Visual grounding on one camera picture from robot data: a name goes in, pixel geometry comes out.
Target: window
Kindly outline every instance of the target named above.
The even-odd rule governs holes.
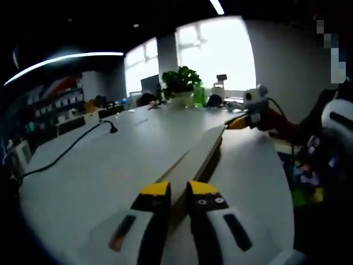
[[[128,52],[125,57],[126,94],[141,91],[141,80],[159,73],[157,39],[153,38]]]
[[[250,38],[240,17],[217,18],[180,27],[176,31],[179,65],[200,75],[206,88],[227,74],[226,90],[255,88],[255,64]]]

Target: wooden plank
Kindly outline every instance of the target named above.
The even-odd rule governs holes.
[[[172,231],[186,215],[185,188],[187,181],[207,182],[216,168],[220,158],[223,132],[223,125],[206,131],[196,145],[157,180],[157,182],[169,181],[172,188],[172,209],[169,222]]]

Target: power cable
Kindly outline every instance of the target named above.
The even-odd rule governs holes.
[[[269,101],[274,103],[276,108],[280,111],[281,115],[288,121],[287,116],[285,115],[282,108],[278,105],[278,103],[273,98],[268,98]],[[294,156],[294,144],[293,139],[291,139],[291,156],[292,156],[292,176],[294,176],[294,168],[295,168],[295,156]]]
[[[89,134],[91,131],[93,131],[95,128],[97,128],[98,126],[100,126],[101,124],[103,123],[109,123],[111,128],[110,128],[110,133],[113,134],[113,133],[116,133],[117,132],[117,128],[114,126],[114,124],[111,122],[111,121],[108,121],[108,120],[104,120],[104,121],[100,121],[99,124],[93,126],[92,128],[90,128],[88,131],[86,131],[84,134],[82,134],[75,142],[72,143],[72,145],[66,149],[61,155],[58,156],[57,159],[55,159],[53,162],[51,162],[49,165],[45,166],[45,167],[41,167],[41,168],[38,168],[36,170],[33,170],[33,171],[30,171],[30,172],[27,172],[26,174],[24,174],[22,176],[22,180],[20,181],[20,184],[22,184],[23,182],[23,179],[29,175],[32,175],[34,173],[38,173],[38,172],[42,172],[42,171],[45,171],[47,170],[48,168],[51,168],[52,166],[54,166],[68,151],[70,151],[74,146],[75,144],[77,144],[77,142],[79,140],[81,140],[82,138],[84,138],[87,134]]]

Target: ceiling light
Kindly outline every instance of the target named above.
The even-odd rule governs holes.
[[[15,51],[12,52],[12,59],[13,59],[13,62],[15,63],[15,65],[16,65],[16,68],[17,68],[18,70],[20,70],[20,67],[18,67],[18,62],[17,62],[17,58],[16,58],[16,53],[15,53]]]
[[[69,55],[65,55],[65,56],[60,56],[57,58],[53,58],[53,59],[49,59],[40,63],[37,63],[36,65],[32,65],[30,67],[28,67],[27,69],[19,72],[17,75],[15,75],[14,77],[12,77],[9,81],[7,81],[5,85],[7,85],[8,83],[16,80],[17,78],[23,76],[24,74],[33,71],[41,66],[44,65],[48,65],[54,62],[59,62],[62,60],[66,60],[66,59],[70,59],[70,58],[79,58],[79,57],[89,57],[89,56],[99,56],[99,55],[103,55],[103,56],[123,56],[124,54],[122,52],[86,52],[84,54],[69,54]]]
[[[224,10],[219,2],[219,0],[210,0],[211,4],[215,8],[218,15],[224,15]]]

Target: desk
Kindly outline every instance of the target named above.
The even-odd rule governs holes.
[[[28,224],[58,259],[83,244],[90,230],[118,209],[129,208],[140,189],[173,165],[201,134],[234,116],[225,110],[185,109],[123,112],[108,119],[55,166],[24,179],[21,207]],[[27,171],[54,160],[86,125],[39,147]],[[292,248],[291,195],[281,162],[267,133],[226,131],[222,156],[210,183],[250,217],[263,220],[282,248]],[[163,264],[197,264],[186,218],[167,242]]]

